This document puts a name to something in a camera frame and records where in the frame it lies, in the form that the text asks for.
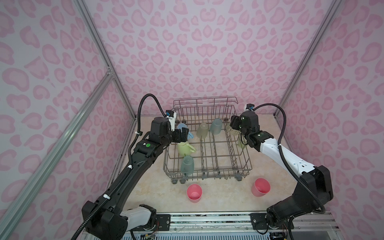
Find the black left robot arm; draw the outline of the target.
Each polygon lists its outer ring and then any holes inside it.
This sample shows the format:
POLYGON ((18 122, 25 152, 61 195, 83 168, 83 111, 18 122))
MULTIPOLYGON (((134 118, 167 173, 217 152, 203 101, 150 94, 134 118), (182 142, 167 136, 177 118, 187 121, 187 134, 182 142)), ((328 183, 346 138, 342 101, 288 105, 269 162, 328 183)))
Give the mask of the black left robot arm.
POLYGON ((188 140, 189 129, 177 129, 169 118, 156 117, 151 130, 129 151, 129 162, 116 180, 98 199, 86 202, 82 208, 83 223, 73 235, 85 231, 101 240, 120 240, 126 231, 139 226, 152 228, 156 220, 155 209, 140 205, 127 212, 123 207, 144 173, 171 143, 188 140))

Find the light blue ceramic mug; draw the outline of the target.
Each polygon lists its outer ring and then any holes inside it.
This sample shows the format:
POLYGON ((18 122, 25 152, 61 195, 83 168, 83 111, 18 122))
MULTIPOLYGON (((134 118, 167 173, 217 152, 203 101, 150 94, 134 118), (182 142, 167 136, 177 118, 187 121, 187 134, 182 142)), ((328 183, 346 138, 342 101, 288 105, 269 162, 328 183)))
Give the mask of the light blue ceramic mug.
POLYGON ((188 140, 194 138, 194 135, 191 133, 189 127, 186 124, 184 124, 184 123, 178 124, 177 129, 184 131, 184 132, 187 131, 188 132, 188 137, 187 137, 188 140))

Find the pale yellow plastic cup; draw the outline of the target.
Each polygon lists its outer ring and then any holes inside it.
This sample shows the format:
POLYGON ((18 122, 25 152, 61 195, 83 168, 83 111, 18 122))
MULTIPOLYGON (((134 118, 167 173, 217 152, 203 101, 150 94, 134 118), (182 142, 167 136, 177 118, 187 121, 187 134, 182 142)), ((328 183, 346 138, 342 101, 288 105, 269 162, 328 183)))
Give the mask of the pale yellow plastic cup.
POLYGON ((197 137, 200 139, 205 139, 209 132, 209 125, 206 123, 201 123, 197 129, 197 137))

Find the light green ceramic mug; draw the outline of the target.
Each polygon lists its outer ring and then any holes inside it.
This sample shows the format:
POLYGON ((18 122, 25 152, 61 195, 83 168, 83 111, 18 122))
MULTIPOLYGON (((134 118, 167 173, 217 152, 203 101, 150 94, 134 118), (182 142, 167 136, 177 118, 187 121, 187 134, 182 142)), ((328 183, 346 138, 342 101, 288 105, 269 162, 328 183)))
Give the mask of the light green ceramic mug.
POLYGON ((181 157, 190 156, 196 152, 196 148, 193 147, 189 142, 181 142, 177 145, 179 155, 181 157))

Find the green transparent plastic cup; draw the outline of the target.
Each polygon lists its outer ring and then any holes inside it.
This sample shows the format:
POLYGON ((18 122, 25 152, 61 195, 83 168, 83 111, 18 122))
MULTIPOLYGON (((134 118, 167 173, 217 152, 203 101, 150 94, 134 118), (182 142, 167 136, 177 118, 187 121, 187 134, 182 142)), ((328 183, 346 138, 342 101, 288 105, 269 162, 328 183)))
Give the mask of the green transparent plastic cup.
POLYGON ((240 134, 240 131, 239 131, 239 130, 234 130, 234 129, 230 126, 230 124, 227 124, 227 125, 226 125, 226 131, 227 131, 227 133, 228 133, 230 136, 234 136, 234 137, 236 137, 236 136, 238 136, 238 135, 240 134))

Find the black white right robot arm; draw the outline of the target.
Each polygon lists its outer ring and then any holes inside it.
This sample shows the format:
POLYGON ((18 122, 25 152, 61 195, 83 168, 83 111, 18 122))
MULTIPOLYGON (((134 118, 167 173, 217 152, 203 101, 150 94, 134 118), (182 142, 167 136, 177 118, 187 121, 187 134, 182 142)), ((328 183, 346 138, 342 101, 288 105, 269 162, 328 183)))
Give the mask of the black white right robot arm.
POLYGON ((281 140, 261 130, 259 117, 251 110, 232 116, 230 126, 240 132, 249 147, 274 160, 297 181, 290 197, 267 209, 265 219, 270 228, 278 228, 291 218, 326 212, 326 203, 334 197, 328 168, 306 162, 285 148, 281 140))

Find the teal textured plastic cup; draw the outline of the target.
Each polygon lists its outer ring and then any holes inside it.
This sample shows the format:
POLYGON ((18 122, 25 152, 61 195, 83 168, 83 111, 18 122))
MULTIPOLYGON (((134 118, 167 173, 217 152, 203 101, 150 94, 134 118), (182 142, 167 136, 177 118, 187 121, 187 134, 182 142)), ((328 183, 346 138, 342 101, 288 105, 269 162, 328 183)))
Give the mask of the teal textured plastic cup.
POLYGON ((184 176, 190 176, 195 170, 194 158, 191 156, 185 156, 181 165, 181 173, 184 176))

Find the teal plastic cup front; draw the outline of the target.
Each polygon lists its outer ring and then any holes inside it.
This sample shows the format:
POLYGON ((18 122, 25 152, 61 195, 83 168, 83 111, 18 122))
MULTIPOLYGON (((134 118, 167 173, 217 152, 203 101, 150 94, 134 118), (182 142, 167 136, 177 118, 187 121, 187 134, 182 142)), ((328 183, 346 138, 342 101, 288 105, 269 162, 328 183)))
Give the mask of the teal plastic cup front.
POLYGON ((223 121, 219 118, 213 120, 210 126, 210 133, 212 135, 219 135, 223 127, 223 121))

